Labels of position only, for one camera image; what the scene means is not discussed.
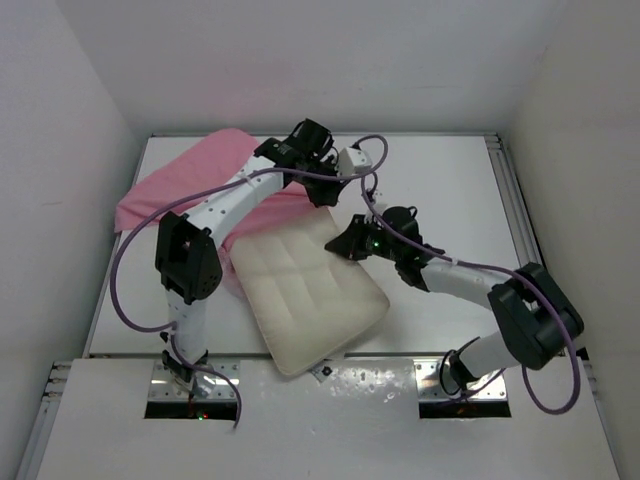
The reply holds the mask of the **pink satin pillowcase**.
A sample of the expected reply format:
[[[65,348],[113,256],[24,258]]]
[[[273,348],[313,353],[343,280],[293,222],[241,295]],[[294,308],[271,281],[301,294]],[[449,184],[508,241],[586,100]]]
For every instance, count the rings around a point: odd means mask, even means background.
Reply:
[[[179,198],[229,181],[246,163],[260,142],[250,134],[227,128],[207,135],[168,165],[138,182],[118,202],[115,231],[131,230],[160,207]],[[231,264],[235,241],[245,235],[266,231],[314,210],[303,186],[289,184],[264,200],[240,222],[219,249],[223,285],[236,297],[244,291]]]

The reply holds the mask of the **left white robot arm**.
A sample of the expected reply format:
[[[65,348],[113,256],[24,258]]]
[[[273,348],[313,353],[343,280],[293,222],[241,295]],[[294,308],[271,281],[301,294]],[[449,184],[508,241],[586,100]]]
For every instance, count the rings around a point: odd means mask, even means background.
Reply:
[[[223,277],[218,251],[231,231],[265,199],[291,182],[300,183],[316,207],[334,206],[347,177],[360,167],[345,151],[331,155],[334,139],[306,119],[285,139],[269,138],[245,160],[221,192],[159,222],[155,267],[166,291],[172,323],[162,361],[183,384],[192,382],[202,361],[206,300]]]

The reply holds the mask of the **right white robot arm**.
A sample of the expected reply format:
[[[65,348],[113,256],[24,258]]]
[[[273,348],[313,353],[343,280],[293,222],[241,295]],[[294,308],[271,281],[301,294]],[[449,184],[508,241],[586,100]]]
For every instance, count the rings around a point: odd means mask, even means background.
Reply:
[[[371,256],[388,260],[407,285],[493,314],[494,334],[474,338],[448,356],[442,382],[455,391],[501,369],[540,370],[584,331],[581,316],[542,265],[530,262],[509,271],[454,261],[424,242],[413,207],[356,214],[325,248],[350,261]]]

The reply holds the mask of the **cream white pillow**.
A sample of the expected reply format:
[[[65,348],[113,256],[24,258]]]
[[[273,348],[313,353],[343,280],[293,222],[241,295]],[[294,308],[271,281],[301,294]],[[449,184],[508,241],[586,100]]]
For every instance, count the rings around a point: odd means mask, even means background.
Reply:
[[[339,233],[326,208],[238,238],[236,277],[279,372],[298,376],[382,320],[390,301],[358,263],[325,249]]]

